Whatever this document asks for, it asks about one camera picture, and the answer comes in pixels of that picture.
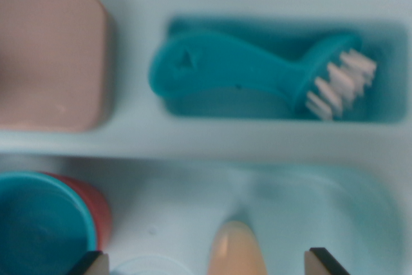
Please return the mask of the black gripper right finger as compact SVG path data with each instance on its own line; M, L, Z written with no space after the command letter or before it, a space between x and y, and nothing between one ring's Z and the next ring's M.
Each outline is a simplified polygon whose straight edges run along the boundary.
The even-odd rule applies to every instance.
M305 275L349 275L350 273L324 247L311 247L304 252Z

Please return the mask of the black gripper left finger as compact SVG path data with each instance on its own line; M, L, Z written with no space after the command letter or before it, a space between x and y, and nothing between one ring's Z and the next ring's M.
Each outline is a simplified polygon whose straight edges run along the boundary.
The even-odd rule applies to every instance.
M109 256L102 251L88 251L69 271L69 275L108 274Z

